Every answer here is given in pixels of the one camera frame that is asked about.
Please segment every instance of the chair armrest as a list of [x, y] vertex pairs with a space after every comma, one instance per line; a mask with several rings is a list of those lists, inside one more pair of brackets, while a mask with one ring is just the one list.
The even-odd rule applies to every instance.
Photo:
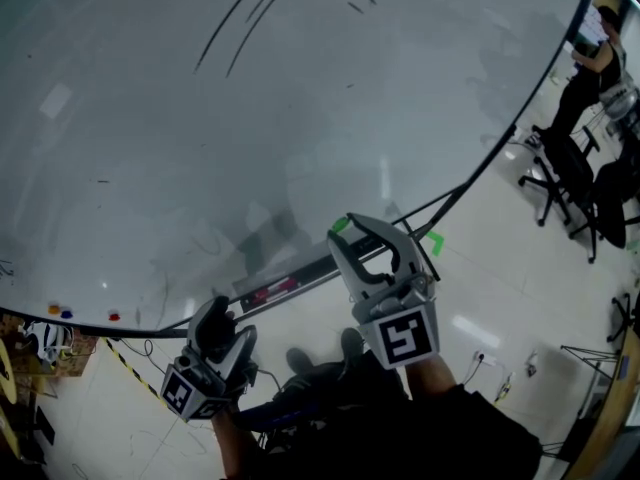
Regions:
[[593, 136], [593, 133], [591, 133], [591, 130], [589, 130], [589, 128], [587, 128], [586, 126], [583, 126], [582, 131], [587, 136], [587, 139], [589, 139], [589, 142], [587, 142], [587, 147], [585, 147], [584, 151], [582, 152], [584, 156], [589, 156], [589, 153], [591, 153], [591, 150], [594, 148], [598, 153], [600, 153], [600, 144], [598, 144], [598, 141]]

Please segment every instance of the black hair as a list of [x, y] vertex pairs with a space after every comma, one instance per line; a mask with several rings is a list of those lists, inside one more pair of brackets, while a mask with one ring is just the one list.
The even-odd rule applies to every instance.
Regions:
[[609, 23], [613, 27], [613, 30], [616, 32], [620, 32], [622, 28], [622, 22], [620, 20], [620, 16], [618, 13], [614, 11], [611, 7], [607, 7], [606, 5], [601, 5], [598, 7], [598, 12], [604, 21]]

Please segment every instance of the wooden table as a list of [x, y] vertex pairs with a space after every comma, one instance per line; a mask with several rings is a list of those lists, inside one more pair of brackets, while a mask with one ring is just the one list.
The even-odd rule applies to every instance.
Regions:
[[634, 403], [639, 375], [640, 339], [628, 328], [600, 416], [582, 452], [564, 474], [565, 480], [588, 478], [606, 458]]

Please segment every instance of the black chair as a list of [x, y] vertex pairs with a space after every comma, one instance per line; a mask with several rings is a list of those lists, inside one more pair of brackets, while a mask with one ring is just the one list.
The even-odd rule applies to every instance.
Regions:
[[586, 228], [591, 230], [593, 256], [589, 258], [589, 263], [596, 260], [597, 233], [600, 233], [601, 239], [605, 238], [611, 245], [619, 249], [623, 249], [627, 242], [624, 210], [622, 209], [623, 201], [620, 196], [620, 178], [626, 179], [627, 173], [618, 161], [602, 166], [598, 171], [596, 181], [582, 200], [577, 203], [587, 218], [587, 223], [569, 233], [569, 238], [573, 240], [578, 233]]
[[564, 225], [568, 226], [571, 223], [571, 216], [563, 199], [564, 194], [568, 194], [568, 202], [579, 203], [587, 197], [593, 185], [593, 170], [587, 162], [587, 156], [593, 149], [600, 151], [600, 146], [586, 126], [583, 130], [588, 139], [583, 151], [580, 151], [578, 145], [569, 136], [559, 137], [554, 135], [551, 130], [546, 130], [540, 135], [545, 155], [558, 177], [557, 180], [551, 175], [539, 156], [536, 156], [533, 161], [542, 169], [545, 180], [538, 180], [531, 176], [522, 176], [518, 180], [518, 185], [521, 187], [525, 182], [529, 182], [546, 189], [548, 192], [544, 213], [542, 218], [538, 219], [539, 226], [544, 226], [554, 201], [560, 205], [565, 216]]
[[618, 311], [622, 315], [622, 323], [620, 324], [620, 328], [616, 331], [615, 334], [609, 335], [607, 337], [608, 343], [615, 341], [618, 338], [618, 336], [620, 336], [622, 331], [624, 331], [627, 327], [633, 327], [634, 330], [637, 332], [637, 327], [638, 327], [637, 324], [640, 322], [640, 320], [638, 320], [638, 318], [636, 317], [636, 313], [638, 311], [638, 305], [640, 304], [640, 292], [636, 297], [636, 303], [635, 303], [635, 306], [633, 307], [633, 310], [631, 309], [631, 297], [629, 296], [628, 293], [625, 293], [624, 296], [627, 299], [626, 310], [622, 308], [622, 304], [620, 304], [620, 301], [618, 299], [616, 299], [615, 297], [611, 299], [611, 302], [615, 304], [615, 306], [618, 308]]

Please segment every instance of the hazard tape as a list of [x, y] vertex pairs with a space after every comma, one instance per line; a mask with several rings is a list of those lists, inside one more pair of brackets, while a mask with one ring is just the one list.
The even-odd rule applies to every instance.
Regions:
[[149, 383], [148, 383], [147, 381], [145, 381], [145, 380], [140, 376], [140, 374], [139, 374], [137, 371], [135, 371], [135, 369], [134, 369], [131, 365], [129, 365], [129, 363], [127, 363], [127, 360], [126, 360], [124, 357], [122, 357], [122, 355], [120, 354], [120, 352], [118, 352], [118, 351], [115, 349], [115, 347], [113, 346], [113, 344], [112, 344], [112, 343], [111, 343], [107, 338], [102, 338], [102, 339], [103, 339], [103, 340], [104, 340], [104, 342], [107, 344], [107, 346], [111, 349], [111, 352], [113, 352], [113, 355], [114, 355], [114, 356], [116, 356], [116, 357], [120, 360], [120, 362], [121, 362], [123, 365], [125, 365], [125, 367], [127, 368], [127, 370], [129, 370], [129, 371], [133, 374], [133, 376], [134, 376], [136, 379], [138, 379], [138, 381], [140, 382], [140, 384], [142, 384], [145, 388], [147, 388], [147, 390], [149, 390], [149, 392], [150, 392], [153, 396], [155, 396], [155, 397], [158, 399], [158, 401], [159, 401], [159, 402], [160, 402], [164, 407], [167, 407], [167, 403], [166, 403], [162, 398], [160, 398], [160, 395], [158, 395], [158, 392], [157, 392], [154, 388], [152, 388], [152, 387], [149, 385]]

